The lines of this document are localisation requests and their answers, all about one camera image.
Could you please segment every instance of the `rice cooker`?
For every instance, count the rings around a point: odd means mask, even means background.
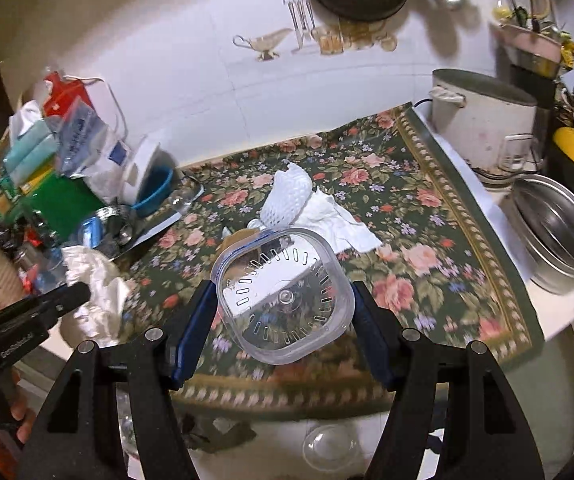
[[[433,71],[432,122],[481,176],[503,178],[530,159],[536,100],[525,91],[466,70]]]

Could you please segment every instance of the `crumpled plastic bag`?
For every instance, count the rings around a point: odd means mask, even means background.
[[[101,348],[118,344],[122,308],[129,295],[118,267],[99,251],[83,246],[63,248],[62,257],[67,285],[83,282],[91,291],[89,302],[62,317],[62,339],[71,348],[86,339],[96,341]]]

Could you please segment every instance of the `tiled wall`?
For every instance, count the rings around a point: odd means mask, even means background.
[[[14,101],[46,64],[102,75],[124,110],[130,142],[154,135],[186,163],[418,100],[435,68],[493,75],[497,1],[471,0],[449,12],[433,0],[408,0],[387,25],[399,40],[394,52],[374,46],[323,57],[312,44],[292,54],[291,34],[279,59],[259,62],[231,38],[290,27],[282,0],[0,0],[0,59]],[[574,28],[574,2],[561,1]],[[320,23],[326,13],[316,12]],[[115,124],[106,90],[90,93]]]

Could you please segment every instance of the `floral placemat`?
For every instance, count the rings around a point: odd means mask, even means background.
[[[482,339],[502,364],[540,348],[542,331],[518,272],[409,105],[193,168],[205,195],[131,267],[123,339],[186,304],[209,277],[222,228],[256,218],[273,173],[289,162],[383,241],[369,253],[337,257],[402,325],[454,346]],[[273,366],[241,350],[218,316],[196,374],[175,399],[195,413],[272,419],[355,416],[390,405],[355,334]]]

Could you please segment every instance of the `transparent plastic container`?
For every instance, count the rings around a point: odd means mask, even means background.
[[[233,244],[211,280],[228,330],[263,363],[297,361],[352,322],[349,280],[326,240],[308,229],[264,230]]]

